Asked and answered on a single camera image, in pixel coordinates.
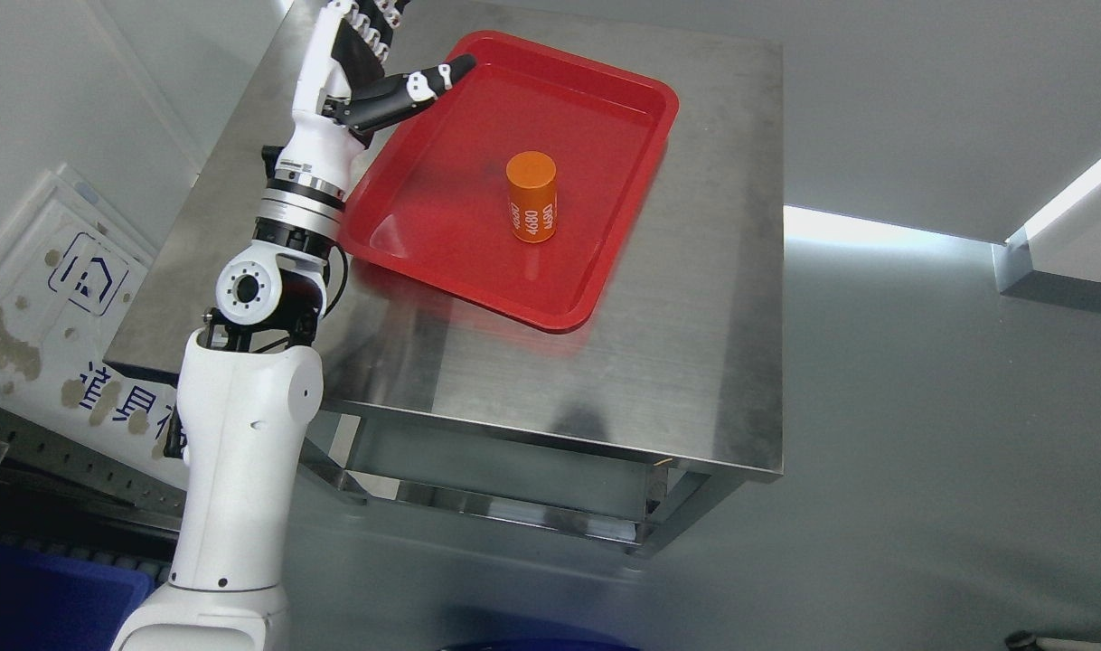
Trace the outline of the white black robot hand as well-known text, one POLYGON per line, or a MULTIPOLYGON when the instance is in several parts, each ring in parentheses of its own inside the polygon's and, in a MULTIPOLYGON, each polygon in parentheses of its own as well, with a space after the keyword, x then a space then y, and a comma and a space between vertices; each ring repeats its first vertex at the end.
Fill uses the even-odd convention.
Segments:
POLYGON ((406 1, 328 1, 316 17, 295 86, 294 133, 264 152, 269 188, 296 186, 344 200, 355 158, 382 129, 438 102, 477 64, 458 55, 430 69, 389 75, 406 1))

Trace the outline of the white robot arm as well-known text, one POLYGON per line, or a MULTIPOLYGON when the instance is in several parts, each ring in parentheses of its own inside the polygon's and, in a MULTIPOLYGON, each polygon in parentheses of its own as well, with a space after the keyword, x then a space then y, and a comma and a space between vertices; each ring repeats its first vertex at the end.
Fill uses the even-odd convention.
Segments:
POLYGON ((321 404, 312 343, 345 180, 336 166, 277 161, 257 234, 217 276, 215 308, 188 338, 179 370, 188 486, 177 551, 167 581, 116 634, 116 650, 287 648, 287 516, 321 404))

